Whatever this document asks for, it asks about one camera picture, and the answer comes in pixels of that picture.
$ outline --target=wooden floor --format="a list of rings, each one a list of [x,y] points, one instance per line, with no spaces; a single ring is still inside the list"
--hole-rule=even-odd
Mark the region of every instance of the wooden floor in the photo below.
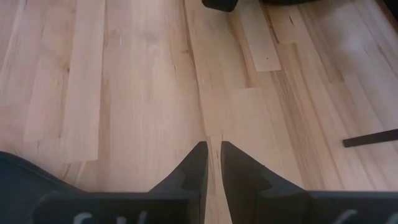
[[[0,147],[90,191],[147,191],[220,144],[305,189],[398,190],[398,35],[376,0],[0,0]]]

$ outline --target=white lettering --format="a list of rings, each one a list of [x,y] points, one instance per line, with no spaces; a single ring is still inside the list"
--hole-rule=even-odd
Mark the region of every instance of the white lettering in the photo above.
[[[342,214],[340,214],[337,217],[337,220],[334,222],[334,224],[343,224],[345,221],[347,221],[351,216],[356,215],[358,212],[356,210],[350,209]]]
[[[73,224],[82,224],[84,220],[91,217],[92,215],[88,212],[79,213],[77,216],[74,217]]]

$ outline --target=wooden plank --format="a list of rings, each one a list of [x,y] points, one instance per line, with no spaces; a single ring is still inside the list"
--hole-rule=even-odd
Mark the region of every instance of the wooden plank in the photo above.
[[[3,0],[0,7],[0,66],[3,65],[12,30],[18,27],[25,0]]]
[[[185,0],[190,43],[195,59],[206,135],[229,129],[229,92],[250,85],[246,64],[228,16]]]
[[[279,93],[273,82],[273,77],[278,74],[260,74],[261,88],[264,102],[269,114],[272,130],[275,136],[277,148],[282,158],[285,178],[294,184],[303,187],[302,175],[297,162],[298,147],[293,147],[290,140],[289,131],[284,118]]]
[[[19,1],[0,70],[0,103],[28,103],[40,53],[48,0]]]
[[[222,140],[222,136],[210,136],[207,139],[209,168],[205,223],[232,223],[221,173]]]
[[[256,70],[258,72],[281,70],[260,3],[255,0],[240,1],[236,10],[240,15]]]
[[[69,162],[98,157],[104,11],[104,0],[76,3],[62,131],[62,147]]]
[[[148,191],[205,139],[183,2],[110,1],[106,17],[110,137],[99,163],[110,169],[101,184]]]
[[[72,53],[75,2],[53,3],[47,12],[42,50],[35,71],[24,140],[61,135]]]

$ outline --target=light maple floor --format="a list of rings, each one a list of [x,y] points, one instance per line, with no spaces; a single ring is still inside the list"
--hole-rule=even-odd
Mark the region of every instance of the light maple floor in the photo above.
[[[220,143],[305,189],[398,190],[398,35],[374,0],[0,0],[0,147],[90,191],[147,191]]]

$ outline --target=black object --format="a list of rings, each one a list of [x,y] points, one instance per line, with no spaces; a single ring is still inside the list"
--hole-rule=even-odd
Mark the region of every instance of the black object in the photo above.
[[[203,223],[206,142],[148,193],[86,193],[30,162],[0,153],[0,223]]]
[[[391,11],[392,15],[398,20],[398,5],[397,0],[383,0],[388,9]]]
[[[398,140],[398,129],[343,140],[344,147],[363,146]]]
[[[234,224],[398,222],[395,192],[306,191],[230,142],[221,144],[221,168]]]
[[[291,5],[291,4],[300,4],[310,1],[316,0],[260,0],[260,2],[267,4],[277,4],[277,5]],[[202,0],[203,5],[206,7],[221,10],[224,12],[232,12],[238,0]]]

